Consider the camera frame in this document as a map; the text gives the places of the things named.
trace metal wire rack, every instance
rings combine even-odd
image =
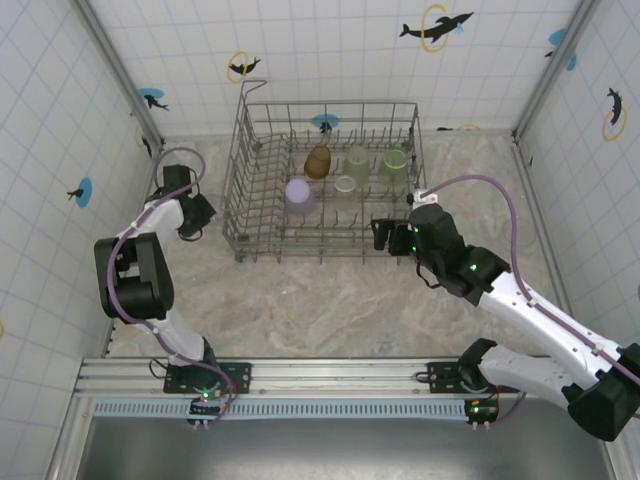
[[[224,186],[223,235],[236,260],[247,256],[387,256],[373,246],[371,220],[407,218],[407,194],[426,185],[417,104],[390,101],[251,101],[265,80],[242,85]],[[324,133],[309,129],[311,118],[339,118]],[[305,178],[303,166],[317,145],[331,151],[331,171],[321,181],[306,178],[317,198],[307,215],[285,206],[285,187]],[[346,151],[362,145],[370,153],[369,184],[349,196],[335,189]],[[390,147],[410,153],[407,181],[389,187],[377,176]]]

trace metal bracket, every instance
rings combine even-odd
[[[71,0],[71,5],[82,20],[89,37],[102,54],[102,59],[107,65],[109,72],[111,72],[122,94],[127,99],[133,115],[140,123],[140,129],[142,130],[144,138],[160,150],[164,145],[160,130],[158,130],[147,106],[138,93],[138,89],[135,87],[131,77],[129,77],[127,69],[111,43],[109,35],[102,26],[90,0]]]
[[[431,393],[472,393],[492,394],[496,386],[488,383],[481,391],[474,391],[467,387],[460,377],[458,362],[436,361],[427,363],[427,370],[416,373],[416,380],[420,383],[428,383]],[[500,387],[501,393],[517,393],[518,390],[509,387]]]
[[[219,363],[218,367],[233,380],[236,393],[249,393],[251,386],[250,363]],[[163,390],[164,393],[193,393],[199,395],[202,388],[208,390],[214,388],[218,380],[218,375],[200,367],[169,365]]]

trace gray surface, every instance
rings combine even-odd
[[[181,420],[109,418],[94,423],[80,478],[605,480],[603,452],[540,401],[488,433],[419,420],[240,421],[194,432]]]
[[[202,193],[219,206],[230,138],[196,145],[208,164]],[[540,294],[555,301],[540,243],[513,159],[511,140],[498,135],[423,138],[428,185],[481,173],[514,197],[520,222],[520,269]],[[190,161],[177,155],[167,162]],[[508,210],[496,189],[479,182],[439,192],[468,243],[509,257]],[[273,257],[234,261],[219,224],[195,243],[171,238],[165,249],[175,306],[219,356],[390,357],[455,356],[480,337],[526,354],[544,351],[508,322],[448,295],[429,290],[415,264],[393,258]],[[111,356],[163,355],[155,339],[116,322]]]

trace wire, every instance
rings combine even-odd
[[[189,189],[193,188],[198,183],[200,183],[200,181],[202,180],[202,177],[204,177],[204,174],[206,172],[206,164],[205,164],[205,161],[204,161],[204,158],[202,157],[202,155],[200,155],[196,150],[194,150],[192,148],[175,147],[175,148],[170,148],[169,150],[166,150],[166,151],[162,152],[162,154],[158,155],[158,157],[156,158],[155,165],[154,165],[154,168],[153,168],[153,179],[154,179],[154,182],[155,182],[156,186],[159,187],[158,167],[160,166],[160,164],[162,163],[162,161],[164,160],[164,158],[167,155],[169,155],[170,153],[173,153],[173,152],[177,152],[177,151],[186,151],[186,152],[189,152],[189,153],[193,153],[198,158],[198,160],[200,161],[200,164],[202,166],[202,170],[200,171],[200,174],[189,185],[185,185],[184,187],[181,187],[178,190],[175,190],[175,191],[165,195],[161,199],[159,199],[159,200],[155,201],[154,203],[152,203],[150,206],[146,207],[143,210],[143,212],[138,216],[138,218],[131,224],[131,226],[120,236],[120,238],[116,242],[115,246],[113,247],[113,250],[111,251],[111,255],[109,255],[109,261],[107,262],[107,290],[109,292],[109,299],[111,300],[113,308],[116,310],[116,312],[118,313],[120,318],[122,318],[123,320],[127,321],[128,323],[133,323],[133,324],[136,324],[136,325],[142,325],[142,326],[146,327],[151,332],[151,334],[156,338],[156,340],[158,341],[160,346],[164,349],[164,351],[167,352],[169,357],[173,357],[175,359],[182,360],[183,362],[189,363],[191,365],[195,365],[195,366],[200,367],[200,368],[204,368],[205,370],[210,370],[211,372],[215,373],[220,378],[222,378],[224,383],[229,388],[229,399],[225,403],[225,407],[220,409],[220,412],[216,415],[216,417],[213,420],[211,420],[211,424],[216,424],[229,411],[229,408],[231,407],[232,402],[237,397],[237,389],[234,387],[233,381],[229,378],[229,376],[224,371],[222,371],[217,366],[209,365],[209,364],[201,362],[199,360],[195,360],[193,358],[186,357],[185,355],[182,355],[181,353],[178,353],[178,352],[174,351],[166,343],[164,338],[162,338],[162,336],[160,335],[159,330],[157,328],[155,328],[151,323],[149,323],[146,320],[140,319],[140,318],[133,318],[131,315],[129,315],[124,310],[124,308],[120,304],[120,301],[118,300],[118,296],[116,294],[116,289],[115,289],[115,282],[114,282],[115,264],[116,264],[116,259],[118,257],[118,254],[120,253],[120,250],[122,249],[122,246],[124,245],[124,243],[129,239],[129,237],[131,237],[131,235],[133,235],[138,230],[138,227],[141,224],[144,224],[146,219],[153,213],[153,211],[156,208],[158,208],[160,205],[170,201],[174,197],[177,197],[178,195],[181,195],[181,194],[187,192]]]
[[[440,288],[442,286],[439,283],[431,285],[429,283],[429,280],[427,280],[426,278],[424,278],[422,276],[422,272],[420,272],[420,267],[422,267],[422,265],[420,265],[420,262],[417,262],[416,263],[416,274],[422,279],[422,281],[427,285],[427,287],[429,287],[431,290],[435,290],[436,288]]]
[[[157,358],[152,358],[151,360],[149,360],[149,371],[151,372],[151,375],[154,376],[154,378],[160,379],[160,380],[164,380],[165,377],[161,377],[156,375],[156,372],[153,371],[153,362],[157,363],[158,365],[160,365],[160,367],[162,367],[164,369],[164,371],[168,371],[168,368],[165,365],[162,365]]]
[[[197,242],[198,240],[200,240],[202,238],[202,229],[198,230],[198,232],[200,235],[193,238],[193,237],[185,237],[184,235],[182,235],[181,233],[178,233],[178,236],[180,237],[180,240],[184,241],[184,242]]]
[[[522,392],[522,395],[518,397],[518,400],[516,400],[516,403],[513,404],[513,407],[511,407],[511,410],[509,410],[502,417],[498,418],[495,422],[493,422],[491,424],[491,427],[493,428],[496,425],[500,425],[501,423],[506,422],[511,417],[513,417],[516,413],[518,413],[522,408],[522,406],[524,405],[524,400],[526,397],[527,397],[527,392]]]
[[[500,182],[498,182],[495,178],[489,177],[487,175],[462,175],[460,177],[455,177],[450,180],[447,180],[446,182],[441,183],[440,185],[437,185],[427,190],[426,192],[420,195],[420,198],[425,198],[437,192],[438,190],[448,187],[449,185],[452,185],[454,183],[467,181],[467,180],[481,180],[483,182],[490,183],[491,185],[496,187],[498,190],[500,190],[500,193],[506,200],[507,206],[509,207],[509,214],[511,215],[511,266],[513,268],[513,276],[518,285],[518,288],[520,288],[520,291],[522,292],[522,295],[527,299],[527,301],[531,301],[533,299],[533,296],[527,290],[527,287],[524,284],[524,280],[522,279],[522,275],[520,274],[520,267],[518,266],[518,244],[517,244],[518,222],[516,221],[517,219],[516,207],[513,203],[513,199],[511,198],[511,195],[509,195],[509,192],[507,191],[507,189]],[[569,325],[560,317],[555,315],[553,312],[549,311],[547,308],[540,305],[540,303],[533,304],[533,307],[536,308],[538,311],[542,312],[551,321],[553,321],[560,327],[564,328],[567,332],[571,333],[574,337],[576,337],[578,340],[584,343],[587,347],[589,347],[593,352],[597,352],[597,355],[601,356],[612,367],[616,368],[625,377],[627,377],[629,380],[631,380],[633,383],[635,383],[637,386],[640,387],[640,377],[638,377],[637,375],[634,375],[628,368],[626,368],[624,365],[620,364],[618,361],[612,358],[607,352],[605,352],[604,350],[598,349],[596,343],[593,340],[589,339],[588,337],[583,335],[580,331],[578,331],[576,328]]]
[[[487,398],[485,398],[485,400],[491,400],[496,395],[498,397],[498,398],[496,398],[496,400],[500,400],[500,388],[502,388],[502,385],[498,385],[496,387],[496,391],[493,392],[491,395],[489,395]]]
[[[188,168],[193,173],[193,178],[198,178],[198,174],[196,173],[196,171],[191,167],[188,167]],[[196,183],[196,188],[198,189],[197,195],[200,195],[200,182]]]

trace metal corner post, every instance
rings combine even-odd
[[[531,98],[527,102],[527,108],[522,114],[522,117],[520,117],[520,121],[514,130],[514,138],[516,140],[524,138],[531,129],[533,122],[549,97],[551,90],[560,78],[571,56],[575,53],[580,37],[582,37],[582,34],[601,3],[602,0],[582,0],[578,5],[578,9],[569,23],[562,42],[551,58],[549,68],[547,68],[536,85]]]
[[[95,10],[91,6],[91,0],[70,0],[70,3],[84,23],[87,33],[93,40],[94,45],[102,54],[103,60],[107,64],[109,71],[120,87],[122,94],[129,102],[133,115],[135,115],[140,123],[140,129],[142,130],[144,137],[153,146],[160,148],[162,145],[160,130],[158,130],[149,110],[144,104],[142,98],[140,98],[138,89],[133,84],[131,77],[129,77],[122,60],[120,60],[120,57],[111,43],[107,32],[102,26]]]

